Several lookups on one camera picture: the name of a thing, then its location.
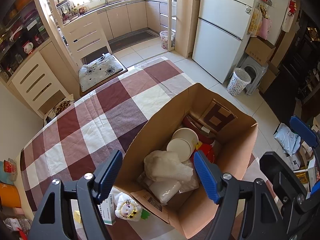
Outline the patterned trash bin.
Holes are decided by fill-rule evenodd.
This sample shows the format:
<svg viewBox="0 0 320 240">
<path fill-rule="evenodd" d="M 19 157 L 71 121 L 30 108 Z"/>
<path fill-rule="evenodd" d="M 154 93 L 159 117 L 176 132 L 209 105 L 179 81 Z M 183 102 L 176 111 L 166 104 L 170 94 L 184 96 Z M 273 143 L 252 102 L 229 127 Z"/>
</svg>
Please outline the patterned trash bin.
<svg viewBox="0 0 320 240">
<path fill-rule="evenodd" d="M 233 74 L 227 86 L 227 92 L 232 96 L 239 95 L 244 88 L 251 83 L 251 77 L 242 68 L 234 68 Z"/>
</svg>

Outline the grey plastic stool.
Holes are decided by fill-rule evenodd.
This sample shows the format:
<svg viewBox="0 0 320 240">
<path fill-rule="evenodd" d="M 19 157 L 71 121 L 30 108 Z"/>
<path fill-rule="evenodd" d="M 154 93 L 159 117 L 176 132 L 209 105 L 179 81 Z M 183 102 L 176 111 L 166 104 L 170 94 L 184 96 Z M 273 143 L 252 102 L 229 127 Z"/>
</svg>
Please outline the grey plastic stool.
<svg viewBox="0 0 320 240">
<path fill-rule="evenodd" d="M 268 63 L 264 63 L 261 65 L 252 57 L 246 56 L 240 68 L 247 72 L 251 77 L 251 83 L 246 86 L 245 94 L 252 95 L 256 88 L 259 86 L 264 74 L 267 72 Z"/>
</svg>

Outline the kitchen floor mat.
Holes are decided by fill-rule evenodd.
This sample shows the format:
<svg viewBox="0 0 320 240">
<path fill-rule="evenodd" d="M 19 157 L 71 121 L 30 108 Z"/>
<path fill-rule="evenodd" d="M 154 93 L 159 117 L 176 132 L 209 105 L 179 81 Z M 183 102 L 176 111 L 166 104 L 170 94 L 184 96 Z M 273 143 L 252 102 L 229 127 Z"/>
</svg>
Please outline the kitchen floor mat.
<svg viewBox="0 0 320 240">
<path fill-rule="evenodd" d="M 112 53 L 116 53 L 122 49 L 139 44 L 144 41 L 151 40 L 153 38 L 158 38 L 158 37 L 159 37 L 159 33 L 156 33 L 153 30 L 146 28 L 138 31 L 133 31 L 125 35 L 121 35 L 117 38 L 109 40 L 108 43 Z"/>
</svg>

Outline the white fluffy towel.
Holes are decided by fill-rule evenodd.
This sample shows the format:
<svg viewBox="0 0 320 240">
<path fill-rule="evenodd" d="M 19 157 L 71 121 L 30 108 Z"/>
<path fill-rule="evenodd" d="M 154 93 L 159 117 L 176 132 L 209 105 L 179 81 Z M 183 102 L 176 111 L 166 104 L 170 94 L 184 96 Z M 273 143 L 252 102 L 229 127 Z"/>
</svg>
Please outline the white fluffy towel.
<svg viewBox="0 0 320 240">
<path fill-rule="evenodd" d="M 153 181 L 177 180 L 188 182 L 193 168 L 184 165 L 175 152 L 153 151 L 144 158 L 144 171 Z"/>
</svg>

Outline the small cardboard box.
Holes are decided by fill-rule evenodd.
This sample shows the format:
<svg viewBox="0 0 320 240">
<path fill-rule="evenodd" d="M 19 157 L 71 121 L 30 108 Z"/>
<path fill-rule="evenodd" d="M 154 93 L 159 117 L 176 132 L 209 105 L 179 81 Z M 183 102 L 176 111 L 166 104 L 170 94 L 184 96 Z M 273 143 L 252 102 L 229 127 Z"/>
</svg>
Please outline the small cardboard box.
<svg viewBox="0 0 320 240">
<path fill-rule="evenodd" d="M 268 40 L 261 39 L 260 37 L 251 37 L 245 53 L 263 66 L 271 58 L 275 48 Z"/>
</svg>

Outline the checkered tablecloth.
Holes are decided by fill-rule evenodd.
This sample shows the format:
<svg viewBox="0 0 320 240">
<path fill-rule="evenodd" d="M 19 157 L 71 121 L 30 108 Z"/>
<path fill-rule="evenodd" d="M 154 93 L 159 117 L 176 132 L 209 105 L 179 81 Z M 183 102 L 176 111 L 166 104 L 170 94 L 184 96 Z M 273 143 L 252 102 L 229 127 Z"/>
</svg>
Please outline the checkered tablecloth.
<svg viewBox="0 0 320 240">
<path fill-rule="evenodd" d="M 146 122 L 193 84 L 177 64 L 157 57 L 79 99 L 22 150 L 23 209 L 35 214 L 53 179 L 76 180 L 113 149 L 126 152 Z"/>
</svg>

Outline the red plastic box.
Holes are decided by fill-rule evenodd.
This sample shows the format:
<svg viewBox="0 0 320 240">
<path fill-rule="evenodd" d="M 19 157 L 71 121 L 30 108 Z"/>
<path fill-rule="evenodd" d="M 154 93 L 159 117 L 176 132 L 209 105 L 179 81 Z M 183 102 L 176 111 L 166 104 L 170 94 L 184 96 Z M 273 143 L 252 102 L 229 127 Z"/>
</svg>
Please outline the red plastic box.
<svg viewBox="0 0 320 240">
<path fill-rule="evenodd" d="M 204 144 L 201 141 L 199 141 L 196 146 L 194 153 L 196 151 L 202 151 L 204 155 L 207 157 L 210 163 L 214 163 L 215 161 L 215 154 L 214 154 L 214 149 L 213 146 L 210 144 Z"/>
</svg>

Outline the blue plastic bag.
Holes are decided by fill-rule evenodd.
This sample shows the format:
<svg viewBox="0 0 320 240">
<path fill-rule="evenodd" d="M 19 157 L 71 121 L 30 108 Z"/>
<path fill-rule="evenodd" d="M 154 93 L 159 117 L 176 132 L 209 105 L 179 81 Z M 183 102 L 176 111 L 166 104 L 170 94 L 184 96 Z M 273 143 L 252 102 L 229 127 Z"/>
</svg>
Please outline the blue plastic bag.
<svg viewBox="0 0 320 240">
<path fill-rule="evenodd" d="M 280 123 L 273 137 L 288 155 L 295 154 L 300 148 L 301 137 L 284 123 Z"/>
</svg>

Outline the white flower plush toy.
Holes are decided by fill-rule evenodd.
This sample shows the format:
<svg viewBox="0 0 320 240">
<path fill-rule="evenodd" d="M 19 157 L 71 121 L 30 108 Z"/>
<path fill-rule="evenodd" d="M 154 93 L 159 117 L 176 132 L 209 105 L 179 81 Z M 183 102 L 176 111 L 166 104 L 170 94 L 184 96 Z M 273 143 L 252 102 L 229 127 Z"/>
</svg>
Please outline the white flower plush toy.
<svg viewBox="0 0 320 240">
<path fill-rule="evenodd" d="M 125 193 L 118 193 L 114 201 L 116 205 L 115 215 L 120 219 L 138 222 L 147 220 L 150 216 L 148 211 Z"/>
</svg>

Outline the display shelf cabinet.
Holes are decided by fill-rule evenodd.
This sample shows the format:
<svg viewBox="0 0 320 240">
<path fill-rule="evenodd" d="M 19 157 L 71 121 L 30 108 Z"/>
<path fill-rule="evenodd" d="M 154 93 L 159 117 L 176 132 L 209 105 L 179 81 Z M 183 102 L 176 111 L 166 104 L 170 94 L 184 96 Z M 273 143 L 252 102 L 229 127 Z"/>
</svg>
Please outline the display shelf cabinet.
<svg viewBox="0 0 320 240">
<path fill-rule="evenodd" d="M 1 79 L 7 83 L 48 38 L 34 0 L 15 0 L 1 20 Z"/>
</svg>

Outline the white refrigerator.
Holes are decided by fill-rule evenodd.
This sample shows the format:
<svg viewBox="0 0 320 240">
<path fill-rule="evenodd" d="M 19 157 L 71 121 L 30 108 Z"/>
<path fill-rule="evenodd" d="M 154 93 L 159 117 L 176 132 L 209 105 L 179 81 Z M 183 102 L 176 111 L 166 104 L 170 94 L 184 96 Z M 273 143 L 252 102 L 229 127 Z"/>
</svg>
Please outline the white refrigerator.
<svg viewBox="0 0 320 240">
<path fill-rule="evenodd" d="M 200 0 L 192 58 L 220 83 L 244 53 L 255 1 Z"/>
</svg>

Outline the teal white medicine box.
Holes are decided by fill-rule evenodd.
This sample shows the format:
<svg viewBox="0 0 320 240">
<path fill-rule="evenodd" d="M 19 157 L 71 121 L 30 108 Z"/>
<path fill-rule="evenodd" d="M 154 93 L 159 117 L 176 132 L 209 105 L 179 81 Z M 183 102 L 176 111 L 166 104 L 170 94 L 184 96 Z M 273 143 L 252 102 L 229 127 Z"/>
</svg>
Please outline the teal white medicine box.
<svg viewBox="0 0 320 240">
<path fill-rule="evenodd" d="M 113 194 L 110 193 L 98 207 L 104 224 L 110 226 L 114 225 L 116 222 L 116 215 L 114 211 Z"/>
</svg>

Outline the small yellow block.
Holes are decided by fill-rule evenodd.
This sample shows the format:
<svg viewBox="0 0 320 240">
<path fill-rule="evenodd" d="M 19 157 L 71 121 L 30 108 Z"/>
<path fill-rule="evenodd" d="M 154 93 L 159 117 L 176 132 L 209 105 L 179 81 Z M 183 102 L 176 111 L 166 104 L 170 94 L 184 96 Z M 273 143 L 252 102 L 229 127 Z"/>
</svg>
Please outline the small yellow block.
<svg viewBox="0 0 320 240">
<path fill-rule="evenodd" d="M 79 224 L 82 223 L 81 215 L 79 210 L 74 211 L 74 220 L 77 221 Z"/>
</svg>

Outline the brown patterned paper bag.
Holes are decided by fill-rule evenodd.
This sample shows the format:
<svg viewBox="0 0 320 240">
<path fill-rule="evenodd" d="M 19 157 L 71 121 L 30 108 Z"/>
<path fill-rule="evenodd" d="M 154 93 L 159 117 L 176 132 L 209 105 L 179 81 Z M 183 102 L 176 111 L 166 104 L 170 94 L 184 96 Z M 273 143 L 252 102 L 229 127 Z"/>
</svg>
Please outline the brown patterned paper bag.
<svg viewBox="0 0 320 240">
<path fill-rule="evenodd" d="M 216 134 L 236 118 L 237 116 L 233 112 L 213 99 L 200 116 L 199 122 Z"/>
</svg>

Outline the white chair with cushion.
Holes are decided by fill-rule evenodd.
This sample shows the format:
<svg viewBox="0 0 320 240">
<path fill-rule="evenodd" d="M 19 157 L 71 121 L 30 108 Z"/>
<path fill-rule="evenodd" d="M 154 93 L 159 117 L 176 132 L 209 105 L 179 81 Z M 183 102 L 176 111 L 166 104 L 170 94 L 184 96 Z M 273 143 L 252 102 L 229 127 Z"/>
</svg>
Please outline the white chair with cushion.
<svg viewBox="0 0 320 240">
<path fill-rule="evenodd" d="M 64 25 L 62 33 L 78 68 L 81 96 L 127 72 L 113 55 L 96 12 Z"/>
</svg>

